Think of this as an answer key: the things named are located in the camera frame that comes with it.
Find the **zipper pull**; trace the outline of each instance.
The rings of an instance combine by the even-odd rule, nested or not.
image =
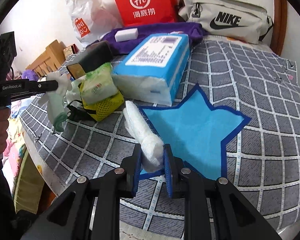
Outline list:
[[[196,3],[194,7],[194,12],[192,14],[193,18],[200,18],[201,12],[200,12],[200,3]]]

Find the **purple cloth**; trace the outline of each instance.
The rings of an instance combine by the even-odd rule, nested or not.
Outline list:
[[[39,77],[37,76],[37,74],[33,70],[30,70],[30,69],[23,71],[21,78],[29,79],[30,81],[38,81],[39,80]]]
[[[120,30],[127,30],[138,28],[138,38],[130,41],[115,41],[115,34]],[[138,46],[146,37],[154,33],[171,33],[171,32],[180,32],[188,34],[189,36],[189,45],[196,45],[202,41],[204,35],[207,35],[208,32],[205,31],[201,24],[199,23],[156,23],[156,24],[147,24],[139,25],[132,27],[124,27],[119,29],[114,29],[103,37],[103,41],[108,41],[110,44],[110,49],[114,56],[129,54],[136,46]]]

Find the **blue star mat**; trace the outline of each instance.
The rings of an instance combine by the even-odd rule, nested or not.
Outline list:
[[[214,107],[199,84],[177,106],[139,109],[154,133],[171,145],[173,155],[208,179],[227,177],[226,145],[251,120],[231,107]],[[140,179],[162,174],[142,171]]]

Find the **blue tissue package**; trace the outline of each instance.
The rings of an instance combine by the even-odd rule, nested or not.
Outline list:
[[[112,72],[126,98],[171,106],[190,55],[187,34],[152,34]]]

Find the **white wall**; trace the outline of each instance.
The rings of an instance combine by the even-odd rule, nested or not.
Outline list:
[[[120,17],[114,0],[103,0],[105,7]],[[261,5],[274,16],[273,0],[246,0]],[[0,25],[0,34],[14,31],[17,47],[15,67],[23,71],[53,40],[66,46],[73,43],[81,49],[75,38],[65,0],[20,0]],[[270,43],[271,34],[266,43]]]
[[[300,16],[290,4],[288,4],[287,32],[281,56],[297,62],[300,86]]]

